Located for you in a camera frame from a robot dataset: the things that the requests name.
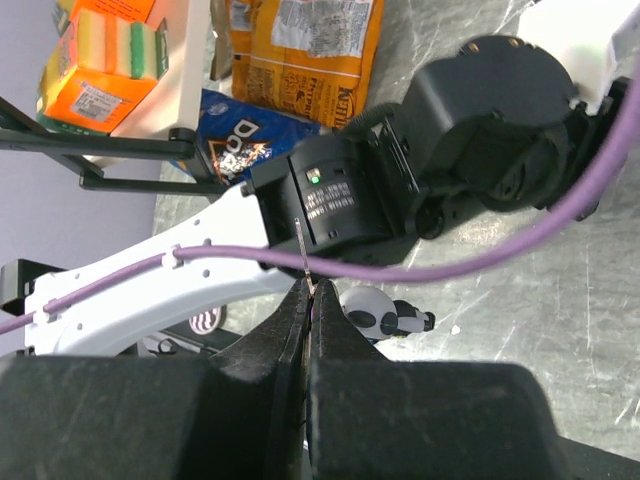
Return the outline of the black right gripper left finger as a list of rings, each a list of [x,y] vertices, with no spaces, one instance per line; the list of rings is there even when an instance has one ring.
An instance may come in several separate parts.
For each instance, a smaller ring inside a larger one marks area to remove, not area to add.
[[[1,363],[5,479],[298,479],[310,299],[211,356]]]

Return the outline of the small padlock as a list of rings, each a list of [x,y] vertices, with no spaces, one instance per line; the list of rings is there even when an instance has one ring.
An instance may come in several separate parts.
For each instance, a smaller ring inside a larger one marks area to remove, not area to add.
[[[405,300],[392,300],[371,286],[351,287],[339,295],[339,302],[346,318],[371,343],[429,332],[436,323],[434,313]]]

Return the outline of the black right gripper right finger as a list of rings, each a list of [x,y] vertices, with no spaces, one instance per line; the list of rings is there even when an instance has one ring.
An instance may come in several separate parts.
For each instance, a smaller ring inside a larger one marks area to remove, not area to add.
[[[329,281],[312,307],[307,435],[317,479],[559,479],[563,450],[532,373],[399,362],[346,319]]]

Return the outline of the small silver key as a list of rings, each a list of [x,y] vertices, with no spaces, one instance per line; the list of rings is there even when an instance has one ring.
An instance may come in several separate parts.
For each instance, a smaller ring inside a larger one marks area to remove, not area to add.
[[[301,225],[300,219],[299,218],[295,218],[294,219],[294,224],[295,224],[296,235],[297,235],[297,240],[298,240],[298,244],[299,244],[300,255],[301,255],[302,263],[303,263],[304,278],[305,278],[305,281],[307,283],[307,289],[308,289],[309,320],[312,320],[313,319],[313,308],[314,308],[315,284],[314,284],[314,282],[312,280],[312,277],[311,277],[311,270],[309,268],[307,249],[306,249],[306,244],[305,244],[305,239],[304,239],[304,234],[303,234],[303,231],[302,231],[302,225]]]

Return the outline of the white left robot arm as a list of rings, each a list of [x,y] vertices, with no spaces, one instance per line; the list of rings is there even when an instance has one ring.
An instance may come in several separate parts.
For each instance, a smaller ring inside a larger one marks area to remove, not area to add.
[[[379,134],[309,138],[177,226],[34,281],[4,321],[38,355],[114,356],[305,272],[375,283],[473,274],[593,211],[639,136],[615,78],[635,1],[541,1],[515,36],[418,70]]]

